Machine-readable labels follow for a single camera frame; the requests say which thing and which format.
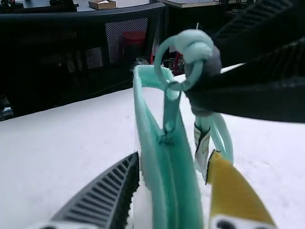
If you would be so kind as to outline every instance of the red object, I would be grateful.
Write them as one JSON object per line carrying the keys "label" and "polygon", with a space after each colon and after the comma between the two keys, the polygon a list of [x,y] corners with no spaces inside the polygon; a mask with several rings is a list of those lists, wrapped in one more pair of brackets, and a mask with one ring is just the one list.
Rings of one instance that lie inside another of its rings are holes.
{"label": "red object", "polygon": [[[126,45],[139,44],[143,45],[145,41],[146,31],[125,31],[123,32],[123,40],[121,47],[121,55],[124,55],[124,49]],[[151,63],[153,63],[153,53],[151,53]]]}

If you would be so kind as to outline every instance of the mint green loop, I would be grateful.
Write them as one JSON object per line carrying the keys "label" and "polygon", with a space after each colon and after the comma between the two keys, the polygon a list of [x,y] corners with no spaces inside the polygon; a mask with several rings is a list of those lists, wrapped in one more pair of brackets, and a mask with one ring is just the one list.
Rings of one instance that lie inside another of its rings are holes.
{"label": "mint green loop", "polygon": [[156,54],[156,57],[155,57],[154,70],[155,70],[155,73],[156,73],[159,81],[164,86],[167,86],[169,83],[171,83],[171,85],[169,86],[169,89],[172,89],[174,91],[187,91],[187,90],[191,89],[195,85],[195,83],[198,81],[198,79],[203,71],[203,61],[199,60],[199,61],[194,62],[193,70],[192,70],[190,76],[184,82],[172,83],[171,81],[167,80],[161,71],[161,62],[162,62],[162,57],[163,57],[164,53],[166,52],[166,50],[170,46],[174,45],[175,38],[176,38],[176,36],[170,37],[170,38],[166,39],[160,45],[158,52]]}

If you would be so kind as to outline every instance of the cardboard box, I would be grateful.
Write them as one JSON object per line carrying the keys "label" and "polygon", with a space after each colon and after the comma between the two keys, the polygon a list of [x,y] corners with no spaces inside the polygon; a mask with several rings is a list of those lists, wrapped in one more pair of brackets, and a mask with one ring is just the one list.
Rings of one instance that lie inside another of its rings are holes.
{"label": "cardboard box", "polygon": [[89,7],[96,10],[116,8],[115,1],[111,0],[89,0]]}

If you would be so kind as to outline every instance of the screw hole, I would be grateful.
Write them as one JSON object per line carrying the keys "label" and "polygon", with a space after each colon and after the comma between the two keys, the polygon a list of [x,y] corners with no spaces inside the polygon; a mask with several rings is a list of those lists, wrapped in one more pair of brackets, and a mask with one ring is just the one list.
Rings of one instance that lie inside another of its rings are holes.
{"label": "screw hole", "polygon": [[224,220],[219,221],[217,227],[218,229],[235,229],[235,226],[232,223]]}

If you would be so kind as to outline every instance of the label tag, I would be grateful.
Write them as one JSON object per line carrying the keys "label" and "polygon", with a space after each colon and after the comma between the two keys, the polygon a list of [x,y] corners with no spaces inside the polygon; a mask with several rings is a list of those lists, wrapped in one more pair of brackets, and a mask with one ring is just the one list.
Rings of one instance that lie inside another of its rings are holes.
{"label": "label tag", "polygon": [[194,138],[196,145],[195,153],[195,168],[202,174],[203,180],[206,183],[208,170],[208,156],[210,143],[210,129],[203,133],[194,125]]}

